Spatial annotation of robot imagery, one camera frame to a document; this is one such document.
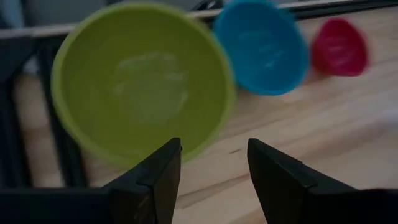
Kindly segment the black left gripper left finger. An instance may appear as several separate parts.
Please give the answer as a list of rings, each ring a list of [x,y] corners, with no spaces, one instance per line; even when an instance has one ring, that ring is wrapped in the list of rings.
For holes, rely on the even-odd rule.
[[[172,138],[104,187],[112,224],[171,224],[182,165],[182,145]]]

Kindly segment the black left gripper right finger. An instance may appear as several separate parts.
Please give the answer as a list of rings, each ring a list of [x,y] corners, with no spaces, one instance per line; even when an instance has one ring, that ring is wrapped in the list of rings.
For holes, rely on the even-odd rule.
[[[307,224],[311,195],[356,190],[256,138],[248,140],[247,159],[268,224]]]

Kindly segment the green plastic bowl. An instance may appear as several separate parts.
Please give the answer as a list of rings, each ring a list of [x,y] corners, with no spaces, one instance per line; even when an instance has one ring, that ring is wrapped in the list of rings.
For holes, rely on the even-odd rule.
[[[212,31],[172,6],[113,4],[62,42],[51,96],[80,147],[132,167],[172,138],[189,160],[229,119],[236,87]]]

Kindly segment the blue plastic bowl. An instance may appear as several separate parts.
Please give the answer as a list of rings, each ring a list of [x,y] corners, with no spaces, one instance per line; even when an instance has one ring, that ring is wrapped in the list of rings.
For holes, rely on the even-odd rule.
[[[216,17],[214,33],[237,83],[258,95],[297,88],[309,69],[307,43],[289,12],[267,0],[235,0]]]

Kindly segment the red plastic bowl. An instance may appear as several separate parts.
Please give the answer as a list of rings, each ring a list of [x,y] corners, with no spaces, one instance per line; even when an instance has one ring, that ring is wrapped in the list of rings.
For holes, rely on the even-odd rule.
[[[328,75],[357,77],[369,66],[364,34],[350,21],[332,17],[325,21],[310,47],[313,67]]]

